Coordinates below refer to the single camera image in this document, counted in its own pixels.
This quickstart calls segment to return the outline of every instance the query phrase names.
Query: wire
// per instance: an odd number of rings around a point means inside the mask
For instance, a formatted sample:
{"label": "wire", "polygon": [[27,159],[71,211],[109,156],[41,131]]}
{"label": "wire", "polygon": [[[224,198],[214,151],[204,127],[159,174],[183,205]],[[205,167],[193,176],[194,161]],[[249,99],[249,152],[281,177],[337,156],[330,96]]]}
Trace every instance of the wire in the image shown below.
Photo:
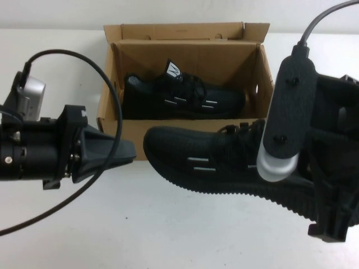
{"label": "wire", "polygon": [[18,121],[21,126],[24,124],[22,116],[18,112],[12,111],[11,109],[6,108],[3,105],[0,105],[0,114],[13,118],[14,120]]}
{"label": "wire", "polygon": [[307,46],[307,39],[309,37],[309,35],[312,33],[314,27],[325,17],[327,17],[327,15],[333,13],[334,11],[337,10],[341,10],[342,8],[345,7],[349,7],[352,6],[354,4],[359,4],[359,0],[351,0],[348,2],[344,2],[341,4],[338,4],[334,7],[328,8],[326,11],[322,12],[321,14],[319,14],[314,20],[312,20],[312,22],[309,24],[309,26],[307,27],[307,29],[304,31],[301,40],[298,42],[299,45],[303,45],[303,46]]}
{"label": "wire", "polygon": [[83,185],[77,192],[75,192],[73,195],[71,195],[66,200],[62,201],[58,205],[54,206],[50,210],[42,213],[41,215],[39,215],[37,217],[34,217],[34,218],[32,218],[28,221],[25,221],[23,223],[17,224],[13,227],[1,230],[0,236],[13,233],[14,231],[18,231],[20,229],[23,229],[25,227],[28,227],[28,226],[38,222],[40,220],[43,220],[44,218],[54,214],[55,212],[59,211],[62,208],[64,208],[69,203],[71,203],[73,200],[75,200],[78,196],[80,196],[82,193],[84,193],[89,187],[91,187],[92,184],[95,183],[95,181],[101,176],[103,171],[105,171],[108,168],[108,166],[111,163],[111,160],[113,159],[114,154],[116,152],[117,146],[119,144],[119,139],[121,138],[122,112],[121,112],[121,105],[119,103],[119,100],[118,100],[118,97],[116,94],[116,90],[114,89],[113,85],[111,84],[110,79],[106,76],[106,74],[102,71],[102,69],[96,63],[94,63],[91,59],[87,58],[86,56],[83,56],[82,54],[72,52],[70,50],[63,50],[63,49],[45,50],[43,52],[35,54],[25,63],[24,72],[23,72],[24,76],[26,78],[29,76],[31,64],[34,60],[36,60],[37,58],[39,58],[41,56],[47,55],[47,54],[66,54],[66,55],[73,56],[75,58],[85,61],[86,63],[91,65],[93,67],[93,69],[95,69],[97,71],[98,74],[100,74],[100,76],[103,78],[103,80],[105,81],[105,83],[107,84],[107,86],[110,90],[110,93],[113,97],[114,104],[115,104],[115,112],[118,115],[116,135],[114,137],[114,142],[113,142],[112,148],[111,148],[105,162],[103,163],[103,165],[97,170],[97,172],[93,175],[93,177],[85,185]]}

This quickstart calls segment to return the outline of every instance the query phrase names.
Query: box lid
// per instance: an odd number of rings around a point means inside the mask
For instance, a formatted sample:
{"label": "box lid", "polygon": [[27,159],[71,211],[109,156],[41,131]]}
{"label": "box lid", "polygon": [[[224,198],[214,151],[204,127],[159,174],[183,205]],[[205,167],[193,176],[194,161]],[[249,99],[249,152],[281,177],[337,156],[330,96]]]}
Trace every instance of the box lid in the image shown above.
{"label": "box lid", "polygon": [[122,24],[105,25],[108,43],[123,39],[191,40],[231,39],[262,43],[269,24],[225,22],[213,24]]}

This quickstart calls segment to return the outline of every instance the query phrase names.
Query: shoe box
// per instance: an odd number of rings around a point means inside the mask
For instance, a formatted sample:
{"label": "shoe box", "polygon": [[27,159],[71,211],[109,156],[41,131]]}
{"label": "shoe box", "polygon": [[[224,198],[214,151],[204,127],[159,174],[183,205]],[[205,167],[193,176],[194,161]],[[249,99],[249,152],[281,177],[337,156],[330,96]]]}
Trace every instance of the shoe box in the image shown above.
{"label": "shoe box", "polygon": [[[124,119],[122,138],[134,142],[137,160],[146,160],[143,138],[153,126],[215,132],[226,125],[266,117],[274,90],[262,44],[268,28],[269,24],[243,22],[104,26],[109,44],[105,72],[121,102],[126,74],[155,79],[164,72],[168,59],[182,72],[198,76],[204,82],[243,90],[246,94],[245,107],[235,119]],[[101,131],[115,134],[117,115],[106,85],[102,89],[97,122]]]}

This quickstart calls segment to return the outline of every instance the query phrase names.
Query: shoe sole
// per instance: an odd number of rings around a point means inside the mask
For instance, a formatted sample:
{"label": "shoe sole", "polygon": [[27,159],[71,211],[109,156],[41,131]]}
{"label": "shoe sole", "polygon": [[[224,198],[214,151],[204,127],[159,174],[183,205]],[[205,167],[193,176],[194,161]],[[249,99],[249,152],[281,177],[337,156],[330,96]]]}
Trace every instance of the shoe sole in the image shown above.
{"label": "shoe sole", "polygon": [[[248,183],[221,183],[221,182],[204,182],[188,174],[181,173],[171,167],[164,165],[158,160],[148,149],[146,143],[146,136],[144,138],[144,152],[152,167],[165,180],[172,184],[205,194],[245,194],[255,197],[264,198],[272,201],[282,207],[306,218],[311,221],[316,221],[316,203],[314,199],[314,191],[307,188],[307,193],[301,193],[297,190],[297,186],[275,186],[275,183],[270,185],[256,185]],[[350,226],[359,224],[359,208],[353,214]]]}

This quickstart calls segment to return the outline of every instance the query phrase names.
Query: sneaker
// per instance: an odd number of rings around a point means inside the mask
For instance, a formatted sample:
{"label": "sneaker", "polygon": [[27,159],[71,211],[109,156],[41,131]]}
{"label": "sneaker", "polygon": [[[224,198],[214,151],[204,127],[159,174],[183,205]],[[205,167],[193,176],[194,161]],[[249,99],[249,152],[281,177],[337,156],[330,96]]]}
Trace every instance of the sneaker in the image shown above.
{"label": "sneaker", "polygon": [[[271,200],[316,221],[314,186],[302,154],[298,171],[285,180],[263,180],[256,158],[265,121],[226,126],[217,133],[174,127],[153,127],[144,138],[144,151],[153,168],[171,183],[200,193],[249,194]],[[351,226],[359,223],[353,215]]]}
{"label": "sneaker", "polygon": [[243,91],[204,83],[170,60],[155,80],[129,74],[124,81],[124,119],[228,119],[237,117],[246,102]]}

